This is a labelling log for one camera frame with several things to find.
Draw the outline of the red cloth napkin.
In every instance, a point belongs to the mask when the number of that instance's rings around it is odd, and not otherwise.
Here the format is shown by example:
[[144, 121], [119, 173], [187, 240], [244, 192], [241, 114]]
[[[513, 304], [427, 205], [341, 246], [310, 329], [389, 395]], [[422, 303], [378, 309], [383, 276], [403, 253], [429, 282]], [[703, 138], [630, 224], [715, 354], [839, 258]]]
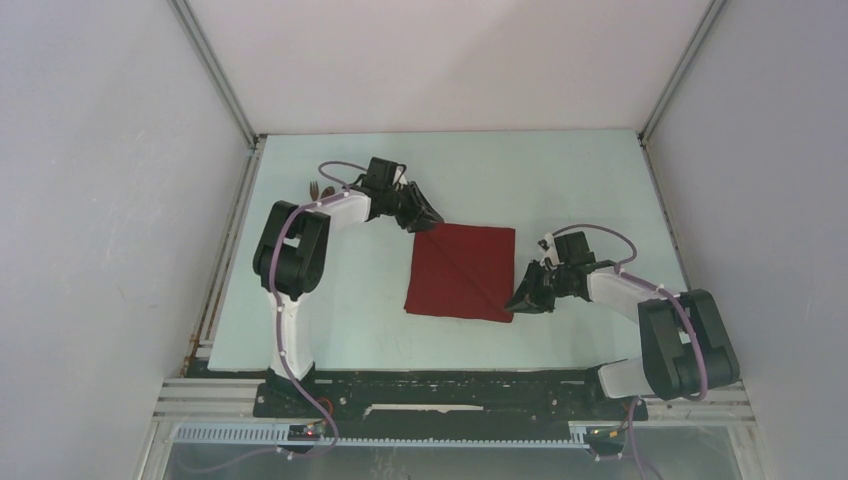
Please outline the red cloth napkin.
[[415, 235], [404, 304], [412, 315], [509, 324], [516, 231], [440, 224]]

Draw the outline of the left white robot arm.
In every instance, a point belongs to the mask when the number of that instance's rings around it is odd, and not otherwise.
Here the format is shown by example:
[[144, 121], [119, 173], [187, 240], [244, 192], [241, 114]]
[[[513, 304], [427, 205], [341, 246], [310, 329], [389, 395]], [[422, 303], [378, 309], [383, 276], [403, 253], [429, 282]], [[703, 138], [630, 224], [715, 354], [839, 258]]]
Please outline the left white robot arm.
[[315, 388], [302, 380], [315, 360], [299, 310], [323, 277], [330, 237], [382, 216], [394, 218], [408, 233], [429, 231], [444, 222], [418, 185], [405, 181], [377, 188], [344, 187], [302, 205], [280, 200], [269, 211], [253, 271], [272, 308], [270, 369], [288, 380], [280, 387], [277, 402], [292, 416], [308, 414], [316, 403]]

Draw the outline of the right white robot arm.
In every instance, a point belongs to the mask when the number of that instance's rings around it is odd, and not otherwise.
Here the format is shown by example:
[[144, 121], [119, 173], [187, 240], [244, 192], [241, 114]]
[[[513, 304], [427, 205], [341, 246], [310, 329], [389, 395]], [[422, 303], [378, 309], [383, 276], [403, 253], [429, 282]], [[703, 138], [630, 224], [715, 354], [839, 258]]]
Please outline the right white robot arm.
[[638, 327], [639, 356], [595, 367], [594, 383], [583, 388], [583, 408], [593, 417], [610, 416], [626, 397], [701, 400], [710, 389], [741, 377], [715, 299], [706, 290], [677, 293], [611, 261], [551, 268], [533, 261], [505, 308], [550, 313], [565, 297], [605, 306]]

